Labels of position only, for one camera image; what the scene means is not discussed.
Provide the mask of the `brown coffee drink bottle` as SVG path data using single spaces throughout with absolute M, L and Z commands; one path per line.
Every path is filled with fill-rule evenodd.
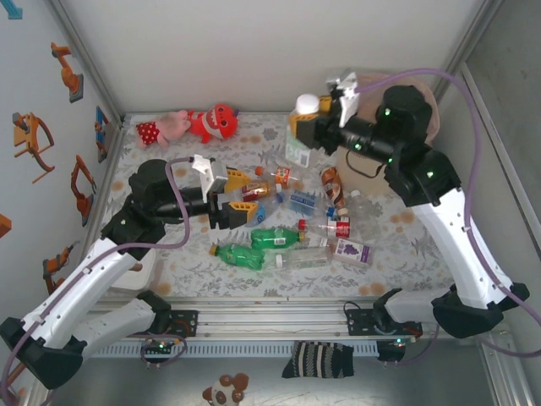
M 324 167 L 320 171 L 320 179 L 323 189 L 331 202 L 335 213 L 339 217 L 347 217 L 349 215 L 342 181 L 339 172 L 335 167 Z

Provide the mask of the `clear bottle white cap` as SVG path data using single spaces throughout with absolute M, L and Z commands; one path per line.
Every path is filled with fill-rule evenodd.
M 302 270 L 319 268 L 331 263 L 331 249 L 329 247 L 308 247 L 290 250 L 285 254 L 276 255 L 278 269 Z
M 382 214 L 381 204 L 359 190 L 350 193 L 348 210 L 350 217 L 357 221 L 377 220 Z

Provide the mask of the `clear bottle red label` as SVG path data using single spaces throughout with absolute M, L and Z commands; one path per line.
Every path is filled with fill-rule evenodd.
M 351 232 L 350 219 L 348 217 L 314 217 L 300 219 L 298 229 L 304 232 L 315 233 L 327 238 L 349 238 Z

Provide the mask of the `purple grape juice carton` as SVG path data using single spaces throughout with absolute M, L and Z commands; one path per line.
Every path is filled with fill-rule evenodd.
M 370 266 L 373 261 L 374 252 L 370 246 L 350 239 L 321 238 L 319 246 L 330 249 L 332 260 L 351 266 Z

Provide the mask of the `clear bottle blue swirl label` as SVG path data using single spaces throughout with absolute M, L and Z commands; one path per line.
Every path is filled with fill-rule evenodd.
M 248 228 L 254 228 L 268 220 L 282 205 L 286 199 L 284 192 L 279 192 L 263 199 L 257 200 L 258 205 L 254 217 L 246 224 Z

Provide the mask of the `red plush monster toy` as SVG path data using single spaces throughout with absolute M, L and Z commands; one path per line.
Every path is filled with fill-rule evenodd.
M 212 139 L 227 140 L 238 129 L 238 110 L 227 104 L 218 103 L 206 112 L 188 112 L 189 133 L 200 137 L 202 144 Z

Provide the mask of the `floral patterned tablecloth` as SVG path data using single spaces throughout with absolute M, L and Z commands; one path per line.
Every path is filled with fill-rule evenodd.
M 129 177 L 145 161 L 170 160 L 193 154 L 213 156 L 247 174 L 256 167 L 284 163 L 287 116 L 243 113 L 237 134 L 227 141 L 200 143 L 187 135 L 167 149 L 137 146 L 135 126 L 149 120 L 146 114 L 128 116 L 125 136 L 104 212 L 109 220 L 130 188 Z M 204 216 L 193 218 L 190 231 L 167 228 L 168 243 L 183 241 L 179 250 L 161 250 L 151 288 L 173 297 L 327 297 L 378 296 L 391 288 L 431 290 L 451 285 L 451 273 L 434 240 L 402 201 L 390 192 L 364 189 L 353 205 L 352 239 L 368 245 L 371 257 L 357 266 L 331 261 L 323 266 L 286 269 L 276 265 L 276 251 L 268 250 L 259 271 L 230 266 L 210 255 L 213 244 L 249 245 L 250 229 L 220 230 Z

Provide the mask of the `pink plush toy dotted dress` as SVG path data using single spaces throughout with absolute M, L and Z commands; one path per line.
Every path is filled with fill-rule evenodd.
M 189 114 L 186 110 L 168 112 L 154 121 L 135 125 L 137 145 L 140 149 L 154 144 L 168 148 L 172 142 L 180 140 L 190 126 Z

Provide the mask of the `small circuit board green LED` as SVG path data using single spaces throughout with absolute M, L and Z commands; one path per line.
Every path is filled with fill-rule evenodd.
M 377 342 L 384 343 L 385 345 L 391 345 L 396 347 L 405 347 L 409 343 L 416 343 L 419 336 L 406 335 L 406 336 L 382 336 L 379 337 Z
M 143 345 L 143 353 L 150 355 L 170 355 L 176 345 L 180 344 L 179 339 L 166 340 L 150 338 Z

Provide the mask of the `black beige striped sock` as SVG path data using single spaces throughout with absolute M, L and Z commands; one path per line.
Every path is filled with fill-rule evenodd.
M 281 377 L 342 379 L 354 376 L 353 347 L 341 343 L 297 341 Z

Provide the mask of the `aluminium side rail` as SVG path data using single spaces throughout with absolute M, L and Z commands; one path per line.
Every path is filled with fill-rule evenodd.
M 101 221 L 106 211 L 108 197 L 112 189 L 112 182 L 116 172 L 121 147 L 123 146 L 124 134 L 125 131 L 123 130 L 122 126 L 117 127 L 113 133 L 114 137 L 112 143 L 110 144 L 111 149 L 109 150 L 106 159 L 107 164 L 105 166 L 104 177 L 90 214 L 87 234 L 82 245 L 82 259 L 85 258 L 88 249 L 91 247 L 91 245 L 93 245 L 94 241 L 99 236 Z

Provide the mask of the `blue orange gantry wall sticker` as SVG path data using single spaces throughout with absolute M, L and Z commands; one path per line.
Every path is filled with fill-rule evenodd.
M 107 159 L 111 137 L 107 132 L 111 129 L 110 122 L 102 109 L 96 107 L 96 119 L 94 123 L 95 139 L 97 147 L 97 161 L 104 162 Z

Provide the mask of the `aluminium frame post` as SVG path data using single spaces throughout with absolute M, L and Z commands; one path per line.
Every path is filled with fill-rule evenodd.
M 112 118 L 119 126 L 121 126 L 125 114 L 121 112 L 119 105 L 110 90 L 109 84 L 105 81 L 105 76 L 96 64 L 93 52 L 91 51 L 87 40 L 76 25 L 74 17 L 63 4 L 63 0 L 43 1 L 52 17 L 55 19 L 58 28 L 66 37 L 68 45 L 74 48 L 80 66 L 90 76 L 92 83 L 96 87 L 96 92 L 100 95 L 106 107 L 109 109 Z
M 451 49 L 442 70 L 448 74 L 458 75 L 462 65 L 472 54 L 484 32 L 488 29 L 505 0 L 476 0 L 465 27 L 458 35 L 456 45 Z

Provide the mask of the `pale window frame bar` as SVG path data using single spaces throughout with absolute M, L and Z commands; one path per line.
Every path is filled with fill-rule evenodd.
M 524 189 L 522 181 L 520 180 L 514 164 L 511 161 L 511 157 L 504 146 L 500 133 L 496 128 L 495 122 L 492 119 L 483 96 L 475 83 L 473 74 L 466 63 L 462 64 L 460 67 L 460 72 L 470 95 L 473 97 L 473 102 L 478 111 L 481 124 L 484 127 L 490 144 L 494 150 L 494 154 L 496 155 L 500 167 L 504 173 L 506 182 L 508 183 L 511 193 L 513 194 L 513 199 L 516 202 L 519 212 L 521 213 L 522 220 L 525 223 L 530 239 L 533 241 L 537 255 L 541 259 L 541 222 L 539 221 L 534 207 L 527 196 L 527 191 Z

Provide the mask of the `blue column wall sticker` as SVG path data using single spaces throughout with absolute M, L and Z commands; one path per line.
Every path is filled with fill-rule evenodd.
M 23 9 L 18 7 L 14 0 L 0 0 L 0 5 L 5 9 L 8 19 L 19 20 L 23 18 Z

